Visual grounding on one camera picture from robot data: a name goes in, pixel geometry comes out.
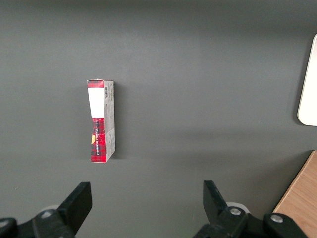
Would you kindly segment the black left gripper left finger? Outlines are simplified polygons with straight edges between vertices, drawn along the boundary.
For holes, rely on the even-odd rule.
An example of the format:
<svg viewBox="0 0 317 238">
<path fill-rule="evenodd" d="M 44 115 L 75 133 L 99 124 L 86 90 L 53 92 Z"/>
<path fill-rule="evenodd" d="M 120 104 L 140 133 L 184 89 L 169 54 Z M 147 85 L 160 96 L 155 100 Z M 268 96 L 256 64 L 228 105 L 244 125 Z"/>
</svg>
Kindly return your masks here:
<svg viewBox="0 0 317 238">
<path fill-rule="evenodd" d="M 92 209 L 90 182 L 81 182 L 56 208 L 39 212 L 18 224 L 12 217 L 1 218 L 2 238 L 74 238 Z"/>
</svg>

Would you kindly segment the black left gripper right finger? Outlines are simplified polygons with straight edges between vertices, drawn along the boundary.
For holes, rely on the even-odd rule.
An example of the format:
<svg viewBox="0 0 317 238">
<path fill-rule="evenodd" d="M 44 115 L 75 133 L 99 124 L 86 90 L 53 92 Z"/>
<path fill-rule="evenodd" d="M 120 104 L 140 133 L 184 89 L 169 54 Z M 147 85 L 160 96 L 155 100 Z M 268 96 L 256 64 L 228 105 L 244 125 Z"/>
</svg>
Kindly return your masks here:
<svg viewBox="0 0 317 238">
<path fill-rule="evenodd" d="M 203 183 L 203 205 L 209 223 L 195 238 L 306 238 L 287 215 L 267 213 L 257 219 L 237 206 L 229 206 L 212 180 Z"/>
</svg>

